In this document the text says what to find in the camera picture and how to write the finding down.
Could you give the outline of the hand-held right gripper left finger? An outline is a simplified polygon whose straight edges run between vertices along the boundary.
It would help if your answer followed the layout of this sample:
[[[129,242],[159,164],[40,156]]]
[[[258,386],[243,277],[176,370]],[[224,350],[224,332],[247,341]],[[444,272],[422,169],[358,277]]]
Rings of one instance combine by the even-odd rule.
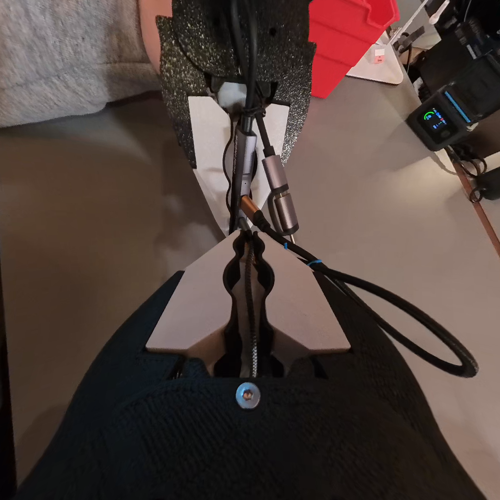
[[[185,269],[148,352],[201,359],[212,376],[248,375],[246,244],[247,234],[236,231]]]

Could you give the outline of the grey usb hub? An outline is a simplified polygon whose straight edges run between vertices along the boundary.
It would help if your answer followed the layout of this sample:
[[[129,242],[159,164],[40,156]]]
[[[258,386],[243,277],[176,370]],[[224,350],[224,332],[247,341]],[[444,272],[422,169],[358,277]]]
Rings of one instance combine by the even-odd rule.
[[[251,191],[253,164],[258,136],[253,131],[253,118],[243,115],[235,128],[233,178],[230,191],[229,233],[234,232],[242,217],[241,199]]]

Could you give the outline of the white flat tray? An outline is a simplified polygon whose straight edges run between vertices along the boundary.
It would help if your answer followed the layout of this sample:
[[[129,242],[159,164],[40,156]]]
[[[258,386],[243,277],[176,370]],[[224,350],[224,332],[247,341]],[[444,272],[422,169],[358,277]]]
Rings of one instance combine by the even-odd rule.
[[[391,85],[402,83],[403,70],[393,45],[389,42],[390,37],[383,32],[346,76]]]

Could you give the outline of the black cable orange plug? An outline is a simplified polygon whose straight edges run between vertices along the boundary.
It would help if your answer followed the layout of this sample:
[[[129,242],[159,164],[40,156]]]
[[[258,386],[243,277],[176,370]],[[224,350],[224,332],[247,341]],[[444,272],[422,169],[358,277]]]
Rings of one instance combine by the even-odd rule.
[[[242,212],[249,220],[264,234],[268,235],[272,240],[281,244],[287,240],[284,236],[279,235],[266,219],[262,211],[251,200],[249,196],[243,196],[241,199]],[[419,309],[414,304],[408,302],[406,299],[389,291],[377,284],[368,282],[364,279],[334,270],[323,262],[321,265],[307,266],[312,271],[322,275],[329,283],[338,289],[344,296],[350,299],[365,313],[367,313],[377,324],[382,331],[390,336],[393,340],[404,346],[410,352],[415,354],[420,359],[426,361],[430,365],[440,369],[443,372],[451,374],[460,378],[473,378],[478,374],[479,365],[473,355],[467,348],[445,327],[434,320],[431,316]],[[405,335],[400,333],[389,322],[384,320],[375,310],[373,310],[359,295],[357,295],[351,288],[351,285],[357,289],[368,292],[369,294],[382,299],[383,301],[391,304],[393,307],[399,309],[406,315],[410,316],[413,320],[418,322],[423,328],[429,331],[435,338],[437,338],[443,345],[445,345],[459,360],[459,364],[447,362],[437,356],[429,353]]]

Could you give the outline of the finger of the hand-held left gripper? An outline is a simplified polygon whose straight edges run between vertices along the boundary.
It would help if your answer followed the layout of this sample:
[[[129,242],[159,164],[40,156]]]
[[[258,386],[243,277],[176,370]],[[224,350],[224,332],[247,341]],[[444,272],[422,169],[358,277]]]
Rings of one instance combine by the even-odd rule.
[[[195,177],[210,211],[225,236],[228,235],[229,210],[226,204],[228,179],[223,153],[230,139],[229,115],[208,96],[189,97]]]
[[[292,151],[292,136],[289,131],[290,107],[285,104],[271,103],[265,108],[264,125],[268,141],[275,154],[288,160]]]

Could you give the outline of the black multi-port charger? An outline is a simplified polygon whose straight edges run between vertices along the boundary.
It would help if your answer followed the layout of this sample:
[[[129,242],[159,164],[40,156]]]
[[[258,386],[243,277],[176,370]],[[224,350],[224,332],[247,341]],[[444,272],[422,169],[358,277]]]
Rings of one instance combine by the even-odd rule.
[[[468,198],[471,203],[479,203],[483,199],[499,200],[499,167],[476,176]]]

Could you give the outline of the person's left forearm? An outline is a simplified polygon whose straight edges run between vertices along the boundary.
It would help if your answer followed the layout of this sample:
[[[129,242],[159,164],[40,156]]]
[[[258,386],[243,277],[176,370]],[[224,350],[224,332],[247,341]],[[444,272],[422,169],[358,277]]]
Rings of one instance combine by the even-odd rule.
[[[1,128],[158,91],[141,1],[1,1]]]

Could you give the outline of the red plastic bin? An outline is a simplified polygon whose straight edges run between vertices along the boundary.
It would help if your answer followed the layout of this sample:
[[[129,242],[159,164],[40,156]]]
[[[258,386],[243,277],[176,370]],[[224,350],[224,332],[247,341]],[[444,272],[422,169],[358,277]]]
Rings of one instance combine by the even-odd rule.
[[[327,98],[397,21],[396,1],[311,1],[309,41],[316,44],[311,96]]]

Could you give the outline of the black power station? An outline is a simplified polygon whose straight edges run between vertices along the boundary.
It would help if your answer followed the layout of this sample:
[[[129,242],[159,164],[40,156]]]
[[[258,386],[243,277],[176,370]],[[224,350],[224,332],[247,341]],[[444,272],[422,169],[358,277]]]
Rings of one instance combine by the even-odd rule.
[[[405,120],[432,152],[462,140],[483,119],[499,111],[499,54],[475,59],[435,91]]]

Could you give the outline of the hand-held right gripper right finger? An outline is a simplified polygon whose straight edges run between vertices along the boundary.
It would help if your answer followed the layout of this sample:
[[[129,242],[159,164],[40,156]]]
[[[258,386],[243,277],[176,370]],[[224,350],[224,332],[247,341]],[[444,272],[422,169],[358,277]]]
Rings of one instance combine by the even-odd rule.
[[[288,374],[295,361],[351,349],[314,272],[283,244],[253,234],[259,292],[259,373]]]

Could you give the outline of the silver adapter dongle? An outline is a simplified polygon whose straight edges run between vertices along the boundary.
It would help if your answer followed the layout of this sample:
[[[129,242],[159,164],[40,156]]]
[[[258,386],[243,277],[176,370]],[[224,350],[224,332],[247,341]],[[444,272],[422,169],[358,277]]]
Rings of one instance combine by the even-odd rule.
[[[255,115],[255,121],[258,125],[260,138],[264,147],[262,165],[270,187],[270,194],[267,198],[267,208],[275,231],[281,236],[288,237],[290,241],[294,243],[294,235],[299,229],[297,213],[282,159],[280,155],[275,152],[271,144],[264,117],[265,111],[263,110],[260,110]]]

